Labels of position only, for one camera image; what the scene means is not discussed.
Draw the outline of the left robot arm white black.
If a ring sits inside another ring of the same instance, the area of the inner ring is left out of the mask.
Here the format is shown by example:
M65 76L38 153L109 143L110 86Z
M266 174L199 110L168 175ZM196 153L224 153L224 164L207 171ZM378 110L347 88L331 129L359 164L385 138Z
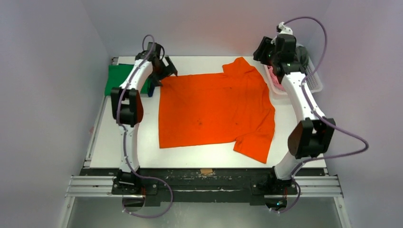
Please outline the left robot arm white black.
M137 172L140 167L137 136L144 116L141 89L147 80L152 87L160 87L161 81L171 75L178 75L178 71L169 56L165 55L164 47L149 42L147 48L135 57L133 69L126 80L111 90L112 114L122 136L121 163L114 183L117 187L123 185L129 194L137 194L142 187L142 179Z

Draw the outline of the orange t shirt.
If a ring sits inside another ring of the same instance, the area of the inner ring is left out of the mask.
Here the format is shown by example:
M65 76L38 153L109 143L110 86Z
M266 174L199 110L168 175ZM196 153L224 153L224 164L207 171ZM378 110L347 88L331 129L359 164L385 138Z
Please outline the orange t shirt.
M159 145L174 148L234 143L234 151L266 163L275 134L275 108L261 73L245 58L222 72L162 81Z

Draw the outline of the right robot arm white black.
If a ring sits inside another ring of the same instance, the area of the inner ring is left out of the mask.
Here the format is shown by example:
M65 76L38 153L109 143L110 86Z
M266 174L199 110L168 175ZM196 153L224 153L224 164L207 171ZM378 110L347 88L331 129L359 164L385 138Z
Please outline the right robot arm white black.
M285 89L293 106L297 125L288 137L288 152L271 169L267 188L279 193L292 183L295 174L307 162L320 159L326 153L334 129L325 124L325 114L306 85L307 72L296 58L297 41L293 35L263 37L253 53L253 59L272 67L273 74Z

